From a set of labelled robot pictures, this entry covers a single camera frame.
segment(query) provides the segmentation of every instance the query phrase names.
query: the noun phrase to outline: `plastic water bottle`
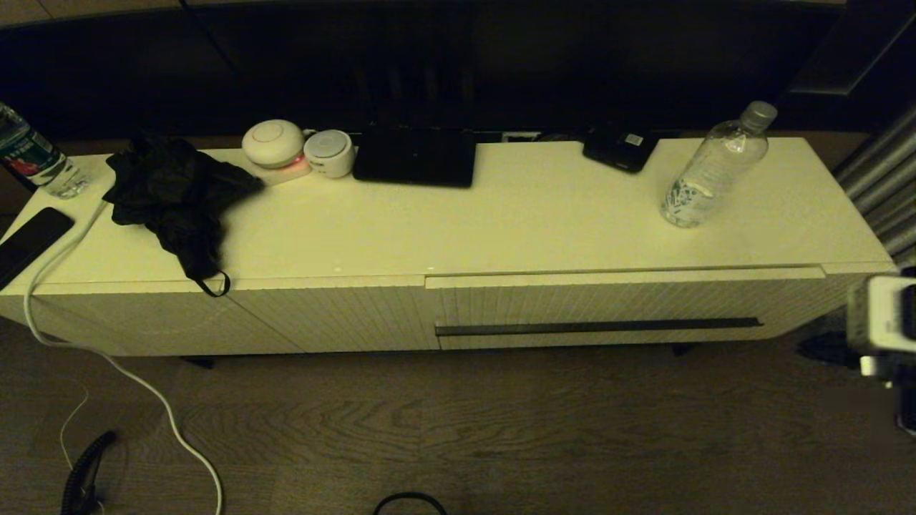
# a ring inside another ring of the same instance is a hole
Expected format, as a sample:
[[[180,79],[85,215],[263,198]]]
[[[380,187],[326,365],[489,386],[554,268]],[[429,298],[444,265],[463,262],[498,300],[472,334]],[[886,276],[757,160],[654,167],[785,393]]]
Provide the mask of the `plastic water bottle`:
[[[89,183],[88,175],[2,102],[0,159],[9,169],[61,199],[75,197]]]
[[[767,155],[764,131],[776,114],[776,107],[752,102],[741,118],[713,127],[665,195],[665,219],[678,227],[696,227],[708,218],[735,179]]]

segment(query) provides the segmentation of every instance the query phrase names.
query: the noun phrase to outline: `black drawer handle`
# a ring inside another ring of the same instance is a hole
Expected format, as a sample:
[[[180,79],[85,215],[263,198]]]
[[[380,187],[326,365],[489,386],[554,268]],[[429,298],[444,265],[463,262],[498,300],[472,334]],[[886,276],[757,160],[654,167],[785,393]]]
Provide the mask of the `black drawer handle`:
[[[760,327],[757,318],[703,318],[691,320],[631,320],[626,322],[521,323],[515,325],[445,325],[437,336],[491,336],[499,334],[609,333],[614,331],[677,331],[680,329],[734,329]]]

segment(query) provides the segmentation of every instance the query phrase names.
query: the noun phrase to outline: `cabinet door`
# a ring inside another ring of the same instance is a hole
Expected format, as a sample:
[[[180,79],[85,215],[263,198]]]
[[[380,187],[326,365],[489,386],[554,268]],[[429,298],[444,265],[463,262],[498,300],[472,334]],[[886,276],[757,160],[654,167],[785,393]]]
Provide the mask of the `cabinet door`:
[[[763,339],[842,302],[819,267],[427,279],[442,348]]]
[[[306,352],[438,349],[423,277],[239,281],[229,296]]]
[[[7,318],[25,323],[22,298],[3,296]],[[38,295],[41,331],[114,356],[203,356],[302,352],[228,298],[202,292]]]

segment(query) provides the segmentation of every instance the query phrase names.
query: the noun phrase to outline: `wooden floor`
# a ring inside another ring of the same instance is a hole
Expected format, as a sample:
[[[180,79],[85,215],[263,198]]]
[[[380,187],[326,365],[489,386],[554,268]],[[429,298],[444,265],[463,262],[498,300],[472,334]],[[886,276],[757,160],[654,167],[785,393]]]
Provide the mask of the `wooden floor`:
[[[217,466],[228,515],[366,514],[428,492],[450,514],[916,512],[916,442],[890,392],[793,353],[704,345],[125,359]],[[115,429],[108,515],[213,513],[205,469],[145,390],[0,321],[0,512],[54,513],[77,455]],[[430,513],[409,503],[388,514]]]

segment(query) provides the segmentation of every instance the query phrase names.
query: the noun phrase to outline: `black cloth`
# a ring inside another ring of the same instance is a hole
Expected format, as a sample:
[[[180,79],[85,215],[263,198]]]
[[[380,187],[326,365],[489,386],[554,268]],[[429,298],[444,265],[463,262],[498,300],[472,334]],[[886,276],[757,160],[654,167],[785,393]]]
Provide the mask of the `black cloth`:
[[[264,183],[248,172],[197,151],[183,139],[144,134],[107,160],[116,179],[103,197],[114,204],[112,221],[143,224],[162,248],[178,257],[188,279],[213,295],[202,280],[220,270],[224,231],[220,214]],[[229,282],[226,276],[225,294]]]

